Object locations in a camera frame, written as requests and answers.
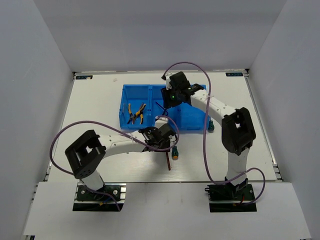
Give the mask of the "green orange-tipped screwdriver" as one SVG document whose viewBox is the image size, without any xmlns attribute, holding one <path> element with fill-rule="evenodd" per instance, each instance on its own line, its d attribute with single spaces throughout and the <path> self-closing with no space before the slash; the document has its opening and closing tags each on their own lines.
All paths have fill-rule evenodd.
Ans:
<svg viewBox="0 0 320 240">
<path fill-rule="evenodd" d="M 179 158 L 179 152 L 178 152 L 178 148 L 176 146 L 174 146 L 171 149 L 171 158 L 175 161 Z"/>
</svg>

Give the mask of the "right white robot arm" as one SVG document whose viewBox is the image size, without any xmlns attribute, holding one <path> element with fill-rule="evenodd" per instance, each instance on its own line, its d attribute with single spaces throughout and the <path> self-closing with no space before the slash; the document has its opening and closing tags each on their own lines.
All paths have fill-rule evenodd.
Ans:
<svg viewBox="0 0 320 240">
<path fill-rule="evenodd" d="M 256 132 L 247 108 L 229 106 L 210 96 L 209 91 L 195 83 L 190 84 L 180 71 L 170 76 L 163 75 L 165 87 L 161 89 L 165 108 L 173 108 L 182 103 L 197 108 L 214 119 L 221 126 L 221 142 L 227 150 L 227 173 L 225 176 L 226 195 L 236 200 L 244 193 L 248 184 L 246 174 L 247 158 Z"/>
</svg>

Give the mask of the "orange-handled small pliers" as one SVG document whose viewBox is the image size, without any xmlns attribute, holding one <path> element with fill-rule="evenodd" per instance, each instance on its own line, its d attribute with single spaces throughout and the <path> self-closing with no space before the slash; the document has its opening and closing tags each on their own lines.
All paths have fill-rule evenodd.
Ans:
<svg viewBox="0 0 320 240">
<path fill-rule="evenodd" d="M 127 124 L 129 124 L 134 120 L 134 114 L 133 114 L 133 112 L 131 110 L 131 103 L 128 104 L 127 110 L 128 110 L 128 113 L 129 113 L 129 119 L 127 121 Z"/>
</svg>

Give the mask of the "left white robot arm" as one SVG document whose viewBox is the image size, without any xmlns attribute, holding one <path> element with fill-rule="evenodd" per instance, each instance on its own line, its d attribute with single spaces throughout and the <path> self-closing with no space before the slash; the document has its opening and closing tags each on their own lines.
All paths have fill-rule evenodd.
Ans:
<svg viewBox="0 0 320 240">
<path fill-rule="evenodd" d="M 176 131 L 168 123 L 157 128 L 142 128 L 128 134 L 98 135 L 87 130 L 66 150 L 65 155 L 76 179 L 81 180 L 88 193 L 99 200 L 105 196 L 106 187 L 97 167 L 107 157 L 124 153 L 159 152 L 171 146 Z"/>
</svg>

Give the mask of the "dark hex key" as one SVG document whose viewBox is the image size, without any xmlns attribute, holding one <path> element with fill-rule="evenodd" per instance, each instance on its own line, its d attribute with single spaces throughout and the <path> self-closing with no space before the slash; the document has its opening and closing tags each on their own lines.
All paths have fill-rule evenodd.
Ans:
<svg viewBox="0 0 320 240">
<path fill-rule="evenodd" d="M 164 108 L 162 114 L 167 117 L 169 115 L 168 109 Z"/>
</svg>

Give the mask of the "small green stubby screwdriver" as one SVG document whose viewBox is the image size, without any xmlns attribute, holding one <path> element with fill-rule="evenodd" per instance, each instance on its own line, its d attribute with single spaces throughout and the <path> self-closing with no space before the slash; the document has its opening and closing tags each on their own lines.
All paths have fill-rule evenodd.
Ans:
<svg viewBox="0 0 320 240">
<path fill-rule="evenodd" d="M 210 120 L 209 124 L 208 124 L 208 132 L 212 133 L 214 130 L 215 130 L 214 122 L 212 120 Z"/>
</svg>

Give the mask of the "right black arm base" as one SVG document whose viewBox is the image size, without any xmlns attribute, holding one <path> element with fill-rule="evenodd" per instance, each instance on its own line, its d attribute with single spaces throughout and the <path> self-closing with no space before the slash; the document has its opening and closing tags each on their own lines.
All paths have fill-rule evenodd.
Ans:
<svg viewBox="0 0 320 240">
<path fill-rule="evenodd" d="M 207 185 L 204 191 L 208 195 L 211 213 L 249 213 L 257 212 L 255 203 L 248 204 L 255 199 L 251 184 L 233 194 L 227 185 Z"/>
</svg>

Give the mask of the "yellow-handled needle-nose pliers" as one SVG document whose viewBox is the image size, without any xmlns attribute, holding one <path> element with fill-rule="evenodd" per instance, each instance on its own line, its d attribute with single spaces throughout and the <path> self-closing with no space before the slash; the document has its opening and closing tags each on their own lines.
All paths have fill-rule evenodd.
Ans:
<svg viewBox="0 0 320 240">
<path fill-rule="evenodd" d="M 139 124 L 142 125 L 144 123 L 144 110 L 146 108 L 146 104 L 142 103 L 139 107 L 139 110 L 134 114 L 134 119 L 132 121 L 132 124 L 136 122 L 138 118 L 140 118 Z"/>
</svg>

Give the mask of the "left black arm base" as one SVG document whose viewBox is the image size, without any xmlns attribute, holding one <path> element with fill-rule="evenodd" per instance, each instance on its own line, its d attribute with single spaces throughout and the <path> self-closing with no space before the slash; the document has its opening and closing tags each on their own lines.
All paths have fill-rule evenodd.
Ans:
<svg viewBox="0 0 320 240">
<path fill-rule="evenodd" d="M 119 212 L 122 210 L 126 198 L 125 183 L 106 183 L 97 194 L 89 191 L 79 183 L 76 187 L 73 201 L 74 212 Z"/>
</svg>

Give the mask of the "large hex key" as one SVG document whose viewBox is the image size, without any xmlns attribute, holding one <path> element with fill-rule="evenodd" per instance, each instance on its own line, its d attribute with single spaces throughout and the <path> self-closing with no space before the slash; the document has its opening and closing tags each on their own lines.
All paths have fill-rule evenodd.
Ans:
<svg viewBox="0 0 320 240">
<path fill-rule="evenodd" d="M 170 158 L 169 158 L 169 152 L 165 152 L 165 157 L 166 157 L 167 168 L 168 168 L 169 171 L 171 171 L 171 163 L 170 163 Z"/>
</svg>

